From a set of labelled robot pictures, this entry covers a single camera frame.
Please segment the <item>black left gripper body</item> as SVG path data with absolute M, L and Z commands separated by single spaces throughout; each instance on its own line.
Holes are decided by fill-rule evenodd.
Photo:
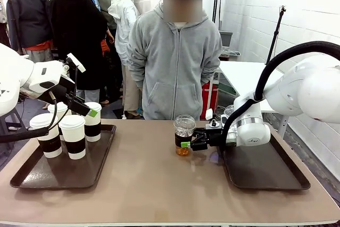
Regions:
M 45 92 L 45 102 L 53 104 L 49 92 L 53 93 L 58 103 L 63 102 L 73 112 L 82 116 L 86 116 L 91 112 L 90 107 L 85 104 L 85 100 L 77 96 L 75 83 L 70 78 L 61 77 L 59 84 Z

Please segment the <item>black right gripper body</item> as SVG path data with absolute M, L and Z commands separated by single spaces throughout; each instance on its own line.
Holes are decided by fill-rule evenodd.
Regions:
M 223 129 L 221 127 L 215 129 L 206 129 L 207 144 L 212 147 L 225 147 L 226 138 L 223 135 Z

